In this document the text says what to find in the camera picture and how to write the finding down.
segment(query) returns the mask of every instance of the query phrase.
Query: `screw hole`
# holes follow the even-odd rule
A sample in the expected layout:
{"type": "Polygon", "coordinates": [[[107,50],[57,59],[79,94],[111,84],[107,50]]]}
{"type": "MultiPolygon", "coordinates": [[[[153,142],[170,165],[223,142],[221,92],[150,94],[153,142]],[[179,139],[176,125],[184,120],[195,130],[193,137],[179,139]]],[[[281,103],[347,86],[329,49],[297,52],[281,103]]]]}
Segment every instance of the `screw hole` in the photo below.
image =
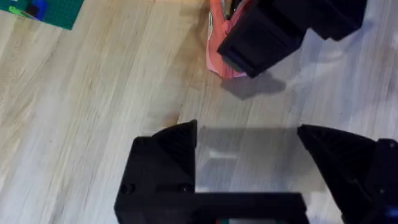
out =
{"type": "Polygon", "coordinates": [[[135,184],[123,184],[121,187],[122,194],[131,194],[136,190],[135,184]]]}

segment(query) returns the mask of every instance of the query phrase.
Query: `green baseplate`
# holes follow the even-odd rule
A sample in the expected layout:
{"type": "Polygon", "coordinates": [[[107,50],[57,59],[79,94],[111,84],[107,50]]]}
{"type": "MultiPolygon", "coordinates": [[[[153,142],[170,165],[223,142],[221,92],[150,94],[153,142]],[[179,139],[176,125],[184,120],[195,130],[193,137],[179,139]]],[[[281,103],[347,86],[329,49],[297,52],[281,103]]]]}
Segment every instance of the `green baseplate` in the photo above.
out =
{"type": "MultiPolygon", "coordinates": [[[[42,22],[72,29],[73,24],[79,14],[83,0],[45,0],[47,8],[44,11],[42,22]]],[[[25,9],[30,1],[18,0],[16,7],[25,9]]],[[[11,0],[0,0],[0,9],[9,12],[11,0]]]]}

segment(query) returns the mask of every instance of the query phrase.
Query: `black 3d-printed part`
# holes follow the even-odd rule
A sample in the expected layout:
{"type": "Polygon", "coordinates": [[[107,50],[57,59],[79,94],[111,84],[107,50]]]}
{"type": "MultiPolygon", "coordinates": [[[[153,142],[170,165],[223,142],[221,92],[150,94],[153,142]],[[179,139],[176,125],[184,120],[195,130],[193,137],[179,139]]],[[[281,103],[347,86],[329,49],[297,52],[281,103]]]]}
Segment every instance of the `black 3d-printed part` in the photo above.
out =
{"type": "Polygon", "coordinates": [[[365,183],[376,142],[340,130],[303,125],[298,136],[317,164],[347,223],[361,223],[375,204],[365,183]]]}
{"type": "Polygon", "coordinates": [[[134,140],[114,210],[120,224],[214,224],[223,218],[308,224],[298,193],[195,193],[197,122],[134,140]]]}
{"type": "Polygon", "coordinates": [[[341,40],[358,30],[367,0],[253,0],[218,48],[224,61],[255,77],[302,44],[307,29],[341,40]]]}

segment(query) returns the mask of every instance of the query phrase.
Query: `wooden floor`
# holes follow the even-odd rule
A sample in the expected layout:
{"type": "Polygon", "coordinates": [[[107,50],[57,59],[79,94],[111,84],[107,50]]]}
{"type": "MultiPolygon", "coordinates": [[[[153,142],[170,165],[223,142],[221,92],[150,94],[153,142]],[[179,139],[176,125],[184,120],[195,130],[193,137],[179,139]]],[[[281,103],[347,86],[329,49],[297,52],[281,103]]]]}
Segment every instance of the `wooden floor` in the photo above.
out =
{"type": "Polygon", "coordinates": [[[116,223],[132,140],[197,119],[197,190],[300,191],[341,223],[302,123],[398,135],[398,1],[341,42],[308,32],[260,77],[205,67],[208,6],[85,0],[72,31],[0,12],[0,223],[116,223]]]}

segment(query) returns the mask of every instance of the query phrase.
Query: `black bracket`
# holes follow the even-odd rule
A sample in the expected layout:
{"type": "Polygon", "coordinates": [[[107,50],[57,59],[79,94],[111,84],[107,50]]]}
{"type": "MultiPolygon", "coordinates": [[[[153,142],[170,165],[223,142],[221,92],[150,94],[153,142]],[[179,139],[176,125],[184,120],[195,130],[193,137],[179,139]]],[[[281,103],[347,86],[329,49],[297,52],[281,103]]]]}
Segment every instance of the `black bracket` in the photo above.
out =
{"type": "Polygon", "coordinates": [[[295,52],[307,29],[339,41],[361,28],[367,0],[253,0],[218,48],[224,61],[256,77],[295,52]]]}

